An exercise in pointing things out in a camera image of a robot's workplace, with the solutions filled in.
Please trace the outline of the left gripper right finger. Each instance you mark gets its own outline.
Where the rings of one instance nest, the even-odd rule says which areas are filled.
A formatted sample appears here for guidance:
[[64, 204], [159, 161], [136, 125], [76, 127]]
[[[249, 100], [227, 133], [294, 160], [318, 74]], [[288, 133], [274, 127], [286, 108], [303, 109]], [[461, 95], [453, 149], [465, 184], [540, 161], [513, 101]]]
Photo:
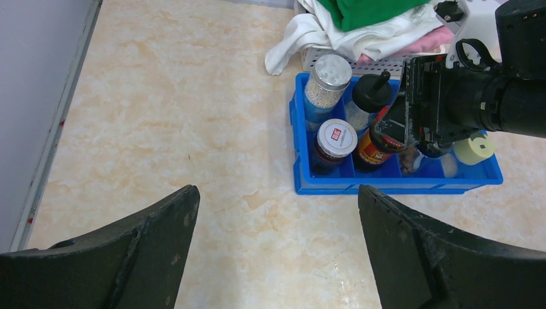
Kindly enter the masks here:
[[544, 308], [545, 253], [482, 238], [361, 185], [358, 208], [383, 308]]

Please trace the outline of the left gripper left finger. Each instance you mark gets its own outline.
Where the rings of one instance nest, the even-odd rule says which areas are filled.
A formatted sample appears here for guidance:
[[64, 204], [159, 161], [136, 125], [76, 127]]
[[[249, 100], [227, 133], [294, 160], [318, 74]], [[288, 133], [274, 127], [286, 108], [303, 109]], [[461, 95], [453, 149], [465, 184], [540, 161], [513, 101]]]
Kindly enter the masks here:
[[187, 185], [50, 248], [1, 255], [2, 308], [173, 308], [200, 204]]

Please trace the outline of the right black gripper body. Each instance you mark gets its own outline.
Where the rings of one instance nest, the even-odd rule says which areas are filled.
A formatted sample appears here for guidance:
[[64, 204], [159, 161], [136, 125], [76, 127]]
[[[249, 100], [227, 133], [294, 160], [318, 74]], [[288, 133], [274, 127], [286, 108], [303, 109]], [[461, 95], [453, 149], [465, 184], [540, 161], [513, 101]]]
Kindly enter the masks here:
[[397, 96], [376, 120], [378, 135], [409, 147], [423, 142], [449, 144], [487, 131], [482, 124], [455, 122], [448, 111], [448, 88], [470, 72], [460, 61], [447, 69], [448, 60], [446, 54], [404, 60]]

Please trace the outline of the yellow-lidded beige jar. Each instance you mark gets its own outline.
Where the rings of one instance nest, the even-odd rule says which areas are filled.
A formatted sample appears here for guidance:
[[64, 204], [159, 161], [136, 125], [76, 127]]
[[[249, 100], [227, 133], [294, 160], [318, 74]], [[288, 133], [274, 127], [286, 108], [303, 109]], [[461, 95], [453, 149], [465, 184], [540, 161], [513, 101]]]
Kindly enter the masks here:
[[473, 133], [469, 138], [457, 141], [452, 149], [441, 159], [446, 178], [456, 178], [463, 174], [463, 168], [478, 165], [494, 155], [495, 146], [483, 132]]

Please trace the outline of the black-capped squeeze bottle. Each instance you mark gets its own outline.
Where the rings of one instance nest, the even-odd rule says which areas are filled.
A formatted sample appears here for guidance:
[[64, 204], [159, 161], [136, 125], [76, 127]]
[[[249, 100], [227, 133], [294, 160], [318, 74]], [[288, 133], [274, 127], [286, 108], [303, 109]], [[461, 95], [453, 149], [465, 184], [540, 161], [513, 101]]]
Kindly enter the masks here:
[[355, 84], [351, 99], [345, 104], [346, 121], [357, 131], [366, 129], [373, 118], [388, 105], [393, 95], [391, 74], [365, 74]]

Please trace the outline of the red-lidded jar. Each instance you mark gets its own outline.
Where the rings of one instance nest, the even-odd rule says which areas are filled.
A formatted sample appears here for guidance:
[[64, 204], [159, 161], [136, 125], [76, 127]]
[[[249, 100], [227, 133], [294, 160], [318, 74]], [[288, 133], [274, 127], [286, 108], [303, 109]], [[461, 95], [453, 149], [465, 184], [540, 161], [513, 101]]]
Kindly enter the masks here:
[[404, 144], [396, 142], [378, 134], [375, 125], [381, 116], [388, 111], [388, 106], [381, 109], [378, 115], [359, 138], [357, 147], [352, 153], [353, 164], [357, 171], [371, 173], [378, 170], [391, 156], [406, 148]]

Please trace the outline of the blue plastic divided tray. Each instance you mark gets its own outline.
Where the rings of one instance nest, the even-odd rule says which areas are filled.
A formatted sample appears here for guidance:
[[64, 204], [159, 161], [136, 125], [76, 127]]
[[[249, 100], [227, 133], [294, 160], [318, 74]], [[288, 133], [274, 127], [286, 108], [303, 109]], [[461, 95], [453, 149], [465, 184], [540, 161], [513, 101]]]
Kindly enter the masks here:
[[290, 124], [294, 136], [294, 186], [300, 195], [357, 194], [360, 185], [372, 185], [386, 194], [464, 194], [486, 185], [500, 185], [504, 178], [495, 156], [476, 165], [459, 165], [454, 177], [447, 177], [440, 162], [425, 166], [415, 176], [403, 176], [399, 161], [391, 157], [372, 173], [362, 173], [353, 167], [352, 158], [329, 174], [317, 174], [310, 168], [310, 155], [315, 133], [307, 131], [304, 89], [309, 73], [295, 77], [295, 91], [289, 103]]

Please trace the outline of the white-lidded brown spice jar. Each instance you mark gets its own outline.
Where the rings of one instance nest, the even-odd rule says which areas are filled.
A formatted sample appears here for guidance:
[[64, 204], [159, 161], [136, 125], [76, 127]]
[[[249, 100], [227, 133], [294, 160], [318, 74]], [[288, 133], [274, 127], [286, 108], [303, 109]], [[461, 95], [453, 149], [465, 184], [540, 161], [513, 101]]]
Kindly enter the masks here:
[[321, 124], [310, 151], [310, 169], [330, 174], [357, 146], [357, 132], [347, 121], [331, 118]]

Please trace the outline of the silver-lidded clear shaker bottle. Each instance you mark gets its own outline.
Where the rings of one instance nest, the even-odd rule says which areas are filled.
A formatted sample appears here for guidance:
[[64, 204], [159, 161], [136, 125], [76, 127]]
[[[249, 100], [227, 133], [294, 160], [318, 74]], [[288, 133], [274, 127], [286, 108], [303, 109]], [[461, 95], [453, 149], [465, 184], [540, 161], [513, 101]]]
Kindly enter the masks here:
[[350, 84], [353, 72], [339, 55], [325, 54], [314, 63], [304, 89], [307, 131], [317, 131], [337, 105]]

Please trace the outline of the small black cap bottle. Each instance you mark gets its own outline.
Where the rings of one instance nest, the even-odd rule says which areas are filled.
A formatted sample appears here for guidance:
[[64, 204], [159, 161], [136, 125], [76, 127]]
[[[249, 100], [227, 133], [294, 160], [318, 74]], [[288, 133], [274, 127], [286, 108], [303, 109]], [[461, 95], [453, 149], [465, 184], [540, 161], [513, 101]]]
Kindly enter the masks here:
[[452, 150], [453, 144], [421, 143], [398, 154], [399, 167], [404, 177], [437, 176], [442, 170], [441, 159]]

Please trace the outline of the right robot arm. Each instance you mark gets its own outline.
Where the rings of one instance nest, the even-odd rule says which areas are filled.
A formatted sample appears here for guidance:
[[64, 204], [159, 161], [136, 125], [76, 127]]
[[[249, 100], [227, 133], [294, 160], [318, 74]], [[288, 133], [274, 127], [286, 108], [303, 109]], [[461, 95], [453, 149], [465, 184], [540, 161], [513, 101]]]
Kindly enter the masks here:
[[545, 2], [441, 1], [445, 54], [404, 62], [399, 93], [374, 128], [413, 146], [478, 131], [545, 136]]

